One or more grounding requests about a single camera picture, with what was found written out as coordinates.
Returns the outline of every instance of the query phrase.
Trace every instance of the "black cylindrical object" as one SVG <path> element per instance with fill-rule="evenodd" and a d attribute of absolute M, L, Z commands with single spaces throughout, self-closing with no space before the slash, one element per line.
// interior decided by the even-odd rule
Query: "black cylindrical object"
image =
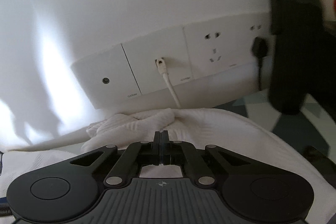
<path fill-rule="evenodd" d="M 271 0 L 276 46 L 268 99 L 275 109 L 295 115 L 314 80 L 314 55 L 324 33 L 320 0 Z"/>

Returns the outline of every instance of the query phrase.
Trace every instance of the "black plug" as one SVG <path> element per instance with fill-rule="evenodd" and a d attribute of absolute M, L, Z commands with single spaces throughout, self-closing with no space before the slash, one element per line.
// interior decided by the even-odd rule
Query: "black plug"
<path fill-rule="evenodd" d="M 268 53 L 268 43 L 267 40 L 262 37 L 256 37 L 252 45 L 252 54 L 258 59 L 258 85 L 259 90 L 261 89 L 261 69 L 263 67 L 263 58 L 267 56 Z"/>

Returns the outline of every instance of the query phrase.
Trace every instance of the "geometric patterned surface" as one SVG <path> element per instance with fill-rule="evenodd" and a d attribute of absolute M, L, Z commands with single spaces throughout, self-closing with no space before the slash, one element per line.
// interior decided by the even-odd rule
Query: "geometric patterned surface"
<path fill-rule="evenodd" d="M 325 115 L 326 112 L 310 95 L 307 96 L 298 115 L 285 115 L 275 110 L 267 100 L 267 90 L 215 108 L 228 110 L 251 119 L 256 124 L 276 134 L 299 153 L 302 153 L 307 146 L 315 147 L 325 156 L 329 155 L 330 146 L 335 147 L 336 150 L 336 137 L 330 143 L 325 138 L 326 135 L 332 134 L 335 136 L 336 131 L 328 132 L 327 128 L 321 126 L 325 123 L 323 119 L 327 119 L 331 125 L 335 125 L 335 123 L 329 115 Z M 333 153 L 331 160 L 336 162 L 336 151 Z"/>

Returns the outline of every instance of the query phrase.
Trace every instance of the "crosshair symbol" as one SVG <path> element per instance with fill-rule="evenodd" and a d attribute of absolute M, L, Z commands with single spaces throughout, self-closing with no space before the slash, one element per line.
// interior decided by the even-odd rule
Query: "crosshair symbol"
<path fill-rule="evenodd" d="M 161 181 L 161 182 L 159 182 L 159 183 L 157 183 L 157 184 L 160 185 L 161 187 L 164 187 L 164 186 L 166 186 L 166 185 L 169 184 L 169 183 L 164 182 L 164 181 Z"/>

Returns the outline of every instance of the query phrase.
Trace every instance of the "metal screw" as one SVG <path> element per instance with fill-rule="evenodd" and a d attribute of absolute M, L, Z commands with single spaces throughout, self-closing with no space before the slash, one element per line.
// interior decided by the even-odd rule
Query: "metal screw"
<path fill-rule="evenodd" d="M 200 184 L 203 184 L 203 185 L 210 185 L 210 184 L 213 184 L 215 182 L 215 179 L 212 178 L 212 177 L 200 177 L 198 179 L 198 182 Z"/>
<path fill-rule="evenodd" d="M 106 183 L 110 185 L 118 185 L 123 182 L 123 179 L 120 177 L 109 177 L 106 179 Z"/>
<path fill-rule="evenodd" d="M 105 77 L 105 78 L 103 78 L 102 82 L 104 84 L 108 84 L 110 82 L 110 79 L 108 79 L 108 78 Z"/>

